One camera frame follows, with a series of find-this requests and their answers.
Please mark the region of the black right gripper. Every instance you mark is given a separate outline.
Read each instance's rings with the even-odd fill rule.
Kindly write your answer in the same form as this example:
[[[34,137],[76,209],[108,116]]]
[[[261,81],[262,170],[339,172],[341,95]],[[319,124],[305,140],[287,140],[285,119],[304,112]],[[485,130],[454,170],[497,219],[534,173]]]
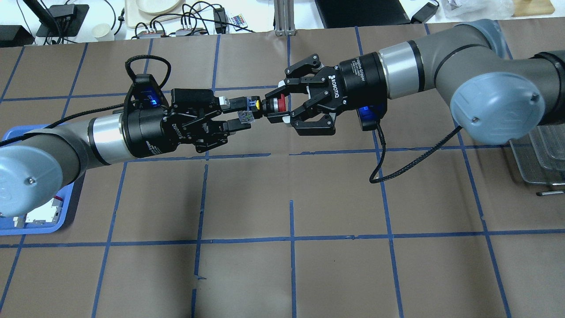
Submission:
[[[335,135],[335,115],[360,107],[378,105],[388,98],[384,67],[376,52],[325,66],[318,54],[310,55],[287,67],[279,86],[264,97],[264,106],[283,106],[293,95],[304,95],[300,106],[313,115],[294,111],[267,114],[272,124],[284,123],[300,136]]]

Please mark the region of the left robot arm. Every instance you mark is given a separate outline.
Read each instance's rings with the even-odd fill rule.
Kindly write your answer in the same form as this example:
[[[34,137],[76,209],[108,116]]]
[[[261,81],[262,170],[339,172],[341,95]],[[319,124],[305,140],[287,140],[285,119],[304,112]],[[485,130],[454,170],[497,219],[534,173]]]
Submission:
[[[122,112],[35,129],[1,149],[1,215],[24,215],[88,169],[152,157],[190,144],[196,152],[225,145],[261,116],[258,96],[227,99],[210,89],[131,88]]]

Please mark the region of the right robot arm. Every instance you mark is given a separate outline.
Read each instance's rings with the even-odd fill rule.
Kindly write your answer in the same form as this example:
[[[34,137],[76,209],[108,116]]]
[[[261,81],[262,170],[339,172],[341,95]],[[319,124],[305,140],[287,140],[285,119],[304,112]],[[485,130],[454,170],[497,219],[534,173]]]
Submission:
[[[503,144],[538,125],[564,123],[564,52],[505,59],[496,22],[482,19],[324,66],[313,54],[285,70],[260,111],[301,136],[335,135],[335,117],[356,110],[375,129],[388,99],[436,89],[474,140]]]

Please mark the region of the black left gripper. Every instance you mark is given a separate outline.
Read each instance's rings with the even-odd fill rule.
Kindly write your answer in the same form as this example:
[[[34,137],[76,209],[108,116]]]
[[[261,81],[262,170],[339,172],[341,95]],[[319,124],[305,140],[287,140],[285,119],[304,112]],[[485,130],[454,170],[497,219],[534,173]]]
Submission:
[[[226,144],[229,135],[252,127],[240,119],[215,120],[236,111],[262,114],[262,101],[259,96],[216,97],[210,89],[173,89],[168,106],[140,110],[129,92],[123,111],[125,142],[136,158],[170,153],[181,144],[192,144],[204,153]]]

